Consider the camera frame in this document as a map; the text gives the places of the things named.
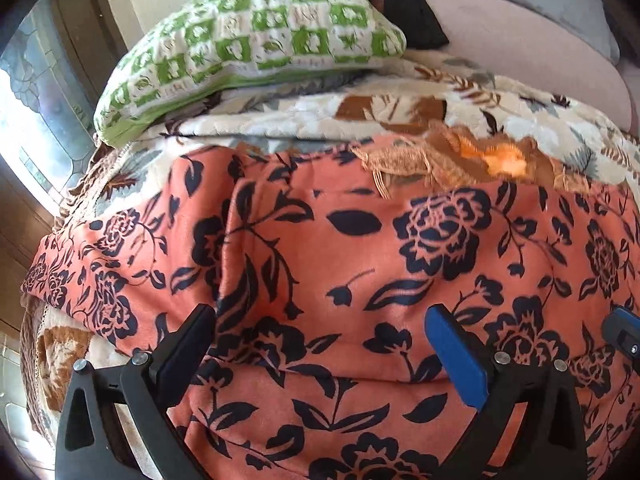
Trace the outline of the orange black floral garment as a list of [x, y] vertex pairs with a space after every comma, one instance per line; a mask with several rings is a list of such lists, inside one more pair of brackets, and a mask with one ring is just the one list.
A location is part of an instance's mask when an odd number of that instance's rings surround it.
[[45, 237], [22, 289], [126, 354], [213, 310], [169, 416], [216, 479], [432, 478], [473, 416], [425, 338], [433, 306], [518, 364], [567, 364], [602, 478], [639, 423], [639, 379], [600, 332], [639, 307], [630, 189], [556, 183], [534, 155], [529, 182], [418, 179], [384, 198], [374, 170], [401, 148], [468, 169], [529, 159], [457, 129], [298, 157], [200, 148], [144, 203]]

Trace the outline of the stained glass window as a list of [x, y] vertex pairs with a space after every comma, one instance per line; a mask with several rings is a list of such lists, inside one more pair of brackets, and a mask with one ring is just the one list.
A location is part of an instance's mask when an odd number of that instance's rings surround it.
[[96, 151], [92, 113], [54, 1], [39, 0], [1, 55], [1, 157], [50, 214]]

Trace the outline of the pink quilted bolster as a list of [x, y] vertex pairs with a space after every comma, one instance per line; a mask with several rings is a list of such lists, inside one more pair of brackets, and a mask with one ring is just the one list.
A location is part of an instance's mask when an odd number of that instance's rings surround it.
[[558, 24], [506, 0], [426, 0], [449, 39], [444, 51], [495, 75], [591, 105], [629, 133], [634, 99], [605, 56]]

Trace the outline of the leaf-pattern plush blanket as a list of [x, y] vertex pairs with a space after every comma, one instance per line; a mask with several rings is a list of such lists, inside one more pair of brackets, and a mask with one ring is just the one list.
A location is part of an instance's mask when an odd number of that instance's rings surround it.
[[[298, 157], [380, 136], [426, 142], [452, 129], [472, 142], [526, 148], [529, 159], [468, 169], [444, 155], [421, 157], [401, 148], [400, 166], [374, 170], [381, 195], [390, 198], [395, 188], [418, 179], [444, 180], [458, 188], [509, 171], [529, 182], [536, 174], [532, 157], [541, 155], [554, 163], [556, 183], [572, 176], [626, 186], [639, 210], [639, 143], [600, 110], [503, 76], [493, 86], [481, 86], [443, 55], [416, 51], [391, 58], [374, 72], [217, 92], [179, 110], [105, 155], [85, 178], [63, 225], [51, 234], [144, 203], [164, 186], [176, 158], [200, 148]], [[27, 413], [34, 429], [54, 441], [74, 362], [88, 358], [94, 366], [113, 366], [140, 351], [120, 352], [23, 289], [22, 304]]]

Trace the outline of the green white patterned pillow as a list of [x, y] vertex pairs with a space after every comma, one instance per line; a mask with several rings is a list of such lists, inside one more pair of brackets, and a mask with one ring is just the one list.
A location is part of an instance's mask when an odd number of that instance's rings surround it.
[[191, 0], [124, 55], [93, 116], [112, 148], [214, 92], [377, 70], [407, 47], [369, 0]]

